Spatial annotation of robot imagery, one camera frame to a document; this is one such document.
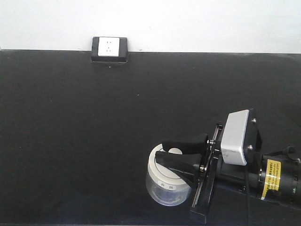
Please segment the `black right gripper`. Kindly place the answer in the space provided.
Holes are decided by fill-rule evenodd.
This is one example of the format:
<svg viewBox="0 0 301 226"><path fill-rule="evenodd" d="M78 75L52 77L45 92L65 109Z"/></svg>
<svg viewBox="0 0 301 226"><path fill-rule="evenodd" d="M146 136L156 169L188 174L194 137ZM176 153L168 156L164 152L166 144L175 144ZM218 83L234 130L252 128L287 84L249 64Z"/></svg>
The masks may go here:
<svg viewBox="0 0 301 226"><path fill-rule="evenodd" d="M256 159L256 155L261 147L261 137L258 132L256 111L249 109L244 139L244 155L247 162L245 166L224 162L221 153L224 127L225 124L218 123L214 136L209 141L206 133L181 138L180 140L162 140L164 151L155 153L156 163L175 173L191 188L197 187L201 171L201 182L197 187L190 209L191 217L199 223L206 223L210 201L214 193L214 185L219 184L225 185L227 188L237 188L249 195L250 184L258 184L260 162ZM202 154L207 151L207 147L209 149L206 165L200 168ZM172 148L181 150L182 154L168 153Z"/></svg>

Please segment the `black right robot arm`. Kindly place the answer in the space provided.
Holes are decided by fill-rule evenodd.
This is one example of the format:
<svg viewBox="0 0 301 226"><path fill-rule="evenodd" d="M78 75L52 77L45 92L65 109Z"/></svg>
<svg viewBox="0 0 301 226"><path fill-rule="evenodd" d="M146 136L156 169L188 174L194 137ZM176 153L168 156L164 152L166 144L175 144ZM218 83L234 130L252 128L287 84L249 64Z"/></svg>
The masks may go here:
<svg viewBox="0 0 301 226"><path fill-rule="evenodd" d="M215 186L265 202L301 207L301 160L293 146L262 154L254 109L232 112L217 123L214 136L163 141L154 148L149 176L164 190L195 189L191 217L206 223Z"/></svg>

